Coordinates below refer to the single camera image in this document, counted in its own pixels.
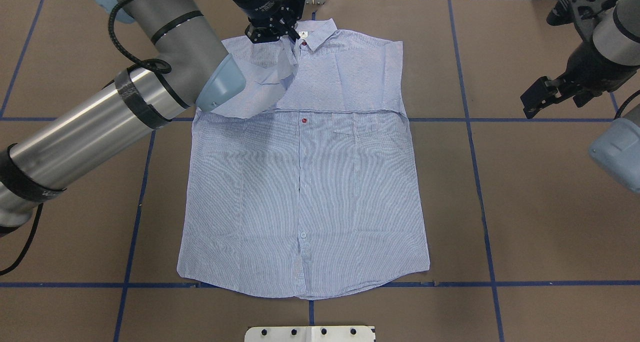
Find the white metal plate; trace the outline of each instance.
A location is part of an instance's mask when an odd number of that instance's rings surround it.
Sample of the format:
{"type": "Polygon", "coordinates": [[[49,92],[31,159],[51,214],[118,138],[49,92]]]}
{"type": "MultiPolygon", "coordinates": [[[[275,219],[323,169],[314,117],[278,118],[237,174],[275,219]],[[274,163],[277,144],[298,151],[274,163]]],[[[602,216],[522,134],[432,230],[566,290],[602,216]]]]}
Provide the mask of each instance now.
{"type": "Polygon", "coordinates": [[[244,342],[376,342],[375,331],[374,326],[263,326],[249,328],[244,342]]]}

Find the striped shirt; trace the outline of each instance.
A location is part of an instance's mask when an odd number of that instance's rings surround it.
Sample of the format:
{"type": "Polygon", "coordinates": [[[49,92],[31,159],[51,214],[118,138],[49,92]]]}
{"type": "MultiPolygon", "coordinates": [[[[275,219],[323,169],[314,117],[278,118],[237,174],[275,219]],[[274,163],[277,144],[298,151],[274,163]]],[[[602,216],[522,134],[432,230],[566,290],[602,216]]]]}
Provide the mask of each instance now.
{"type": "Polygon", "coordinates": [[[194,118],[178,273],[313,300],[426,271],[402,43],[332,20],[297,30],[224,41],[247,89],[194,118]]]}

